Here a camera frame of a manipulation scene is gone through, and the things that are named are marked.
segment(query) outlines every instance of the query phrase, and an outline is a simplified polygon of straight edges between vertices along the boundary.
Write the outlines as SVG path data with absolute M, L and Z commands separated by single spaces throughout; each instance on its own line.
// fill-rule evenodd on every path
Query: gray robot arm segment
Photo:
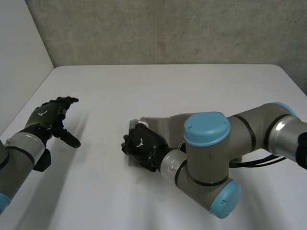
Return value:
M 169 152 L 161 174 L 221 219 L 242 194 L 239 183 L 228 177 L 232 159 L 265 149 L 307 169 L 307 123 L 284 104 L 269 103 L 228 118 L 217 112 L 194 114 L 185 122 L 184 136 L 186 155 Z

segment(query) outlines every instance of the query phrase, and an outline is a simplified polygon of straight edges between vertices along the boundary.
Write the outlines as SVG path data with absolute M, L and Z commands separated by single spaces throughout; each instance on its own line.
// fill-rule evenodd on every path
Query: white logo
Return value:
M 141 138 L 141 142 L 140 142 L 140 144 L 137 146 L 137 148 L 140 147 L 140 146 L 142 146 L 142 145 L 143 145 L 143 139 Z
M 46 110 L 45 112 L 43 112 L 43 113 L 38 113 L 38 115 L 40 115 L 40 116 L 42 116 L 42 115 L 44 115 L 46 112 L 47 112 L 48 110 Z

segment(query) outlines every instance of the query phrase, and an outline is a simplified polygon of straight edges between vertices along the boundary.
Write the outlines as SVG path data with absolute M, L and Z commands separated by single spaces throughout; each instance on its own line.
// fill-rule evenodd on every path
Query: silver metal cylinder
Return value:
M 37 136 L 30 133 L 16 133 L 8 139 L 4 146 L 13 146 L 25 150 L 34 159 L 35 164 L 45 151 L 45 145 Z
M 187 156 L 184 152 L 177 149 L 170 151 L 161 163 L 160 172 L 162 176 L 175 183 L 176 172 L 186 159 Z
M 281 119 L 272 129 L 269 136 L 269 151 L 296 162 L 295 154 L 298 137 L 307 132 L 307 123 L 296 116 Z

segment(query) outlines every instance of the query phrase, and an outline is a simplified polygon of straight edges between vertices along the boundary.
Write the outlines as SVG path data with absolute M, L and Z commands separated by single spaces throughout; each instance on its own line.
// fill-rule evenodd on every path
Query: white wall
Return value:
M 24 0 L 0 0 L 0 134 L 52 70 Z

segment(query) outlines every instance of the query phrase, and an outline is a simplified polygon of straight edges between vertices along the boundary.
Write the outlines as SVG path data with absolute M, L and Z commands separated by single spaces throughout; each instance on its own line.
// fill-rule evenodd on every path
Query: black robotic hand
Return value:
M 164 156 L 172 149 L 166 140 L 143 124 L 137 124 L 124 135 L 122 151 L 151 172 L 160 170 Z
M 45 144 L 52 137 L 60 138 L 66 144 L 73 148 L 80 147 L 80 141 L 75 138 L 70 132 L 64 129 L 63 120 L 70 105 L 78 102 L 77 98 L 73 97 L 58 97 L 56 100 L 51 100 L 36 108 L 31 114 L 25 125 L 25 129 L 20 132 L 31 133 L 42 140 Z M 36 171 L 44 171 L 51 164 L 51 155 L 48 149 L 36 163 L 33 168 Z

